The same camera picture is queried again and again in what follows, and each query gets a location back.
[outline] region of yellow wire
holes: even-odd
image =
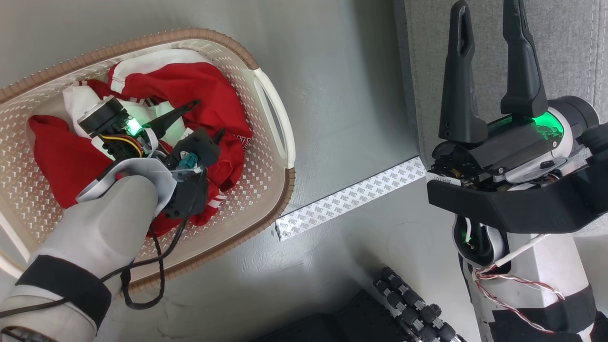
[[[107,136],[107,135],[103,135],[100,134],[99,135],[102,139],[107,139],[107,140],[120,140],[120,141],[124,141],[124,142],[128,142],[131,146],[133,146],[133,148],[135,148],[135,150],[137,151],[137,153],[139,154],[139,157],[143,157],[142,151],[139,149],[139,147],[133,142],[130,141],[129,139],[125,139],[125,138],[120,138],[117,136]]]

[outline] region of basket rim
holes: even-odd
[[[21,81],[18,81],[6,88],[0,89],[0,105],[14,99],[15,97],[24,94],[38,86],[41,86],[53,79],[62,77],[70,74],[76,70],[85,68],[87,66],[99,63],[101,61],[117,57],[119,55],[128,54],[130,52],[146,49],[161,44],[172,43],[175,41],[189,40],[189,39],[202,39],[212,41],[220,44],[230,51],[232,51],[237,57],[239,57],[250,70],[259,69],[258,63],[255,61],[253,56],[243,47],[239,42],[235,41],[231,37],[219,33],[210,29],[200,28],[188,28],[178,29],[163,33],[157,33],[155,35],[144,36],[135,38],[120,44],[116,44],[110,47],[105,47],[100,50],[89,52],[87,54],[75,57],[71,60],[65,61],[58,65],[47,68],[36,74],[26,77]],[[195,257],[180,262],[165,270],[166,280],[173,279],[181,274],[184,274],[192,269],[209,262],[224,253],[232,250],[236,246],[244,243],[245,241],[256,236],[262,230],[273,224],[278,219],[285,208],[289,204],[291,195],[294,191],[295,185],[295,170],[285,169],[285,183],[283,185],[283,191],[277,201],[277,204],[272,210],[264,216],[261,220],[256,222],[254,225],[242,230],[233,237],[220,243],[213,248],[198,254]],[[132,292],[146,290],[153,288],[160,283],[160,274],[155,273],[142,279],[132,282],[129,286]]]
[[[88,52],[87,54],[72,58],[58,65],[53,65],[51,68],[39,71],[36,74],[22,79],[21,81],[0,89],[0,105],[53,79],[57,79],[61,76],[65,76],[71,72],[99,63],[101,61],[141,49],[146,49],[148,47],[188,39],[203,39],[218,43],[237,55],[250,70],[260,68],[249,51],[247,51],[247,49],[245,49],[245,47],[239,42],[232,39],[232,37],[210,29],[178,29],[135,38],[120,44],[115,44],[104,47],[103,49]]]

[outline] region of gray upholstery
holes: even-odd
[[[415,101],[420,156],[426,166],[437,137],[450,8],[455,0],[396,0],[404,81]],[[473,59],[479,114],[497,119],[506,92],[507,46],[502,38],[502,0],[468,0],[476,43]],[[536,43],[547,97],[582,97],[602,118],[608,61],[604,64],[608,0],[528,0],[528,22]],[[411,86],[407,75],[411,72]]]

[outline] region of beige plastic basket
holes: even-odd
[[[285,210],[295,182],[295,144],[285,108],[266,74],[241,44],[221,33],[207,29],[159,33],[82,55],[0,90],[0,225],[25,260],[64,211],[34,161],[30,147],[35,137],[27,119],[33,114],[66,117],[61,92],[72,82],[103,77],[122,60],[162,49],[190,49],[211,60],[237,91],[254,134],[237,186],[208,224],[188,226],[165,260],[167,277],[226,253],[267,228]],[[172,237],[173,231],[163,236],[161,245],[166,248]],[[138,259],[153,256],[154,245],[147,241]],[[16,277],[23,271],[2,254],[0,267]],[[149,265],[133,271],[131,288],[142,290],[158,282],[158,265]]]

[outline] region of green light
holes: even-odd
[[[542,135],[545,140],[561,138],[564,136],[564,127],[559,123],[559,120],[548,111],[532,120],[534,120],[534,123],[536,124],[536,131]]]
[[[131,133],[132,136],[137,134],[139,130],[142,129],[142,126],[135,119],[130,119],[126,122],[127,130]]]

